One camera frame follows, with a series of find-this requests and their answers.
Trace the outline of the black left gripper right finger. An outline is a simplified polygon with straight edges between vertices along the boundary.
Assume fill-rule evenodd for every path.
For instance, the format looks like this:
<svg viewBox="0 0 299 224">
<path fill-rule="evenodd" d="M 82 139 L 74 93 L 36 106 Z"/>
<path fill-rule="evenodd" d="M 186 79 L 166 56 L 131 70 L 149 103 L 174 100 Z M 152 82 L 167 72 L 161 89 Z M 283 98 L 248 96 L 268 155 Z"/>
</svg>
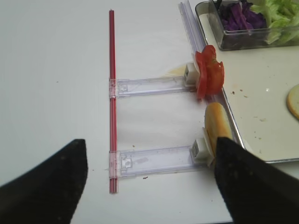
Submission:
<svg viewBox="0 0 299 224">
<path fill-rule="evenodd" d="M 299 181 L 227 137 L 216 144 L 214 176 L 235 224 L 297 224 Z"/>
</svg>

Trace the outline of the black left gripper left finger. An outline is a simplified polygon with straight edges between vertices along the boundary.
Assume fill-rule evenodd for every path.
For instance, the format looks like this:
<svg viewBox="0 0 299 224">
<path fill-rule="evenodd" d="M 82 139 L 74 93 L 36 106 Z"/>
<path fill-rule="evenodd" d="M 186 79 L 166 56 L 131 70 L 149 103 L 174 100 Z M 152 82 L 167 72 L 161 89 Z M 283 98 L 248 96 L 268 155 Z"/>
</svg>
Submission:
<svg viewBox="0 0 299 224">
<path fill-rule="evenodd" d="M 69 224 L 88 176 L 84 139 L 75 139 L 0 188 L 2 224 Z"/>
</svg>

